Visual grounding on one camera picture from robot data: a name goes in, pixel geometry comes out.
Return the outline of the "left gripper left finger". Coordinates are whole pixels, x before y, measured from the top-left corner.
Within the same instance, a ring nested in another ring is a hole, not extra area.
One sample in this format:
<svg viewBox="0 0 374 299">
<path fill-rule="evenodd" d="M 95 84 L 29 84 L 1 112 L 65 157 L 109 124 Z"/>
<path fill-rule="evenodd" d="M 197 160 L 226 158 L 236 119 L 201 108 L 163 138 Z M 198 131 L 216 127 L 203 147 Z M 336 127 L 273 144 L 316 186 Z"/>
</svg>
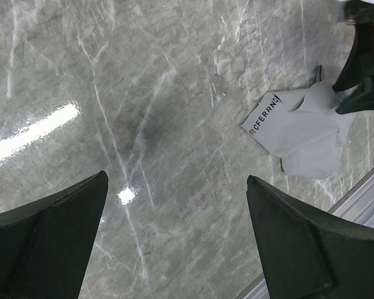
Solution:
<svg viewBox="0 0 374 299">
<path fill-rule="evenodd" d="M 78 298 L 107 193 L 100 171 L 0 213 L 0 298 Z"/>
</svg>

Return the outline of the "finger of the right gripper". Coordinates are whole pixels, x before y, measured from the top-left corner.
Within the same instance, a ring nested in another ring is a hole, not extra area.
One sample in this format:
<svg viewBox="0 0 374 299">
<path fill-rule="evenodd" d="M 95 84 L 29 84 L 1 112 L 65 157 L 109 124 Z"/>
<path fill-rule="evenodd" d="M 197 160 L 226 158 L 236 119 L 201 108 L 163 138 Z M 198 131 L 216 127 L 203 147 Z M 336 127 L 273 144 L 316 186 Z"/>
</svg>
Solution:
<svg viewBox="0 0 374 299">
<path fill-rule="evenodd" d="M 364 74 L 360 78 L 353 74 L 340 74 L 335 82 L 335 91 L 356 89 L 336 109 L 339 115 L 374 110 L 374 74 Z"/>
<path fill-rule="evenodd" d="M 350 55 L 333 85 L 344 91 L 374 77 L 374 22 L 355 24 L 355 39 Z"/>
</svg>

